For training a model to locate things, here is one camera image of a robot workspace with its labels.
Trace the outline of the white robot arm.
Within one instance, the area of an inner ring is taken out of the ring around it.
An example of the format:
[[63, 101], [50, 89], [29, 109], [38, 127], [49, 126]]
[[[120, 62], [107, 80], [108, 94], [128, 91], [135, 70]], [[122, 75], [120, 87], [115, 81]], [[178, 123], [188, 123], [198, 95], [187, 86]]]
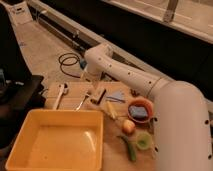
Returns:
[[202, 92], [185, 81], [169, 81], [112, 58], [108, 44], [85, 54], [86, 72], [105, 72], [154, 103], [156, 171], [213, 171], [208, 107]]

